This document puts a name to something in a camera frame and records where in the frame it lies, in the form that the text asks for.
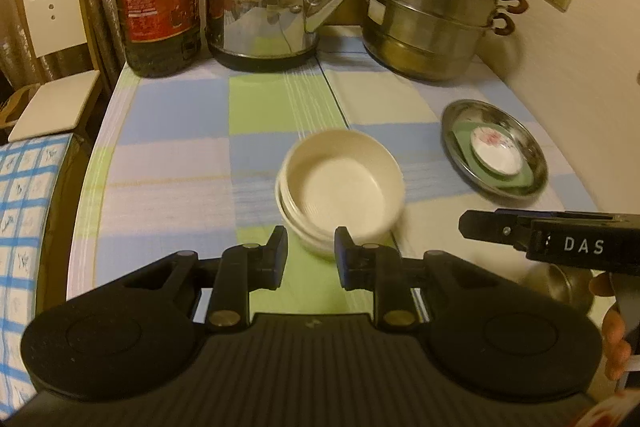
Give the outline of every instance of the blue checkered fabric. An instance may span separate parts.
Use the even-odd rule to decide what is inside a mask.
[[[40,250],[49,205],[72,135],[0,147],[0,415],[34,394],[22,359],[22,332],[35,313]]]

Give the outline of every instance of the finger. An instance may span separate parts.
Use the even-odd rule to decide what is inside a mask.
[[[620,380],[624,372],[625,367],[623,365],[618,365],[607,360],[604,367],[604,374],[609,380]]]
[[[605,344],[615,346],[625,336],[625,321],[618,311],[611,307],[602,320],[602,338]]]
[[[601,273],[589,281],[591,293],[598,297],[613,297],[613,288],[608,273]]]
[[[625,367],[626,363],[631,358],[631,345],[627,341],[620,342],[617,346],[611,349],[611,355],[609,360],[614,365]]]

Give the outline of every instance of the wall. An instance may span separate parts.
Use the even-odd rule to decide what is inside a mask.
[[[539,119],[603,211],[640,214],[640,0],[529,0],[481,56]]]

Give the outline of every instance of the stacked bowls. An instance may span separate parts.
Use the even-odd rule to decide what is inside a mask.
[[[310,251],[333,257],[334,232],[347,227],[356,243],[373,243],[404,207],[402,172],[391,153],[367,134],[318,132],[287,153],[275,198],[287,228]]]

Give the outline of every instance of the brown pot handle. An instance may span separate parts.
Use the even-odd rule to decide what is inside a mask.
[[[504,28],[494,27],[494,33],[496,35],[511,35],[514,31],[516,31],[516,25],[511,20],[511,17],[509,17],[506,13],[497,13],[496,15],[494,15],[494,21],[497,19],[502,19],[506,24]]]
[[[518,1],[518,4],[516,4],[516,6],[507,6],[507,12],[509,13],[513,13],[513,14],[520,14],[520,13],[524,13],[529,9],[529,3],[527,2],[527,0],[501,0],[501,1]]]

